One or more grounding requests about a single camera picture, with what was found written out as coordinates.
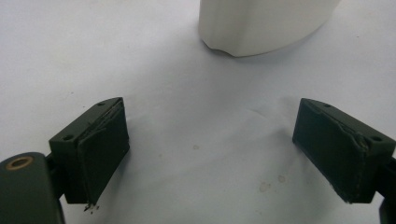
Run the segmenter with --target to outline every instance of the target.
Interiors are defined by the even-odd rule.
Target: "white cup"
[[[279,49],[311,34],[340,0],[201,0],[199,35],[235,57]]]

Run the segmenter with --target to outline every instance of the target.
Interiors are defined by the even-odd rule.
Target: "stain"
[[[260,192],[261,193],[264,193],[265,191],[267,191],[268,189],[270,189],[271,188],[271,184],[268,184],[268,183],[266,183],[266,182],[262,182],[261,184],[260,184]]]
[[[277,180],[279,181],[279,183],[285,183],[286,182],[286,177],[283,175],[280,175],[277,177]]]

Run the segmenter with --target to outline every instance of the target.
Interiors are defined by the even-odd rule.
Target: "screw hole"
[[[25,166],[28,166],[30,163],[32,163],[33,157],[19,157],[11,162],[9,162],[6,166],[6,168],[10,171],[12,170],[19,170]]]
[[[74,136],[73,136],[72,134],[68,134],[67,136],[63,137],[62,139],[63,139],[64,141],[68,141],[68,140],[72,139],[73,137],[74,137]]]
[[[382,141],[382,139],[380,137],[378,137],[378,136],[373,136],[372,139],[375,140],[376,142],[381,142]]]

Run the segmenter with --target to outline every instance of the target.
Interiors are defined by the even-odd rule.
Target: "white table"
[[[131,152],[93,215],[67,223],[379,223],[346,204],[291,136],[301,98],[396,138],[396,4],[342,1],[308,38],[233,58],[197,34],[198,0],[2,1],[0,160],[50,153],[122,96]]]

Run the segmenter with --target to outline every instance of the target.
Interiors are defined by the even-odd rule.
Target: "white container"
[[[340,0],[201,0],[199,35],[235,57],[279,49],[311,34]]]

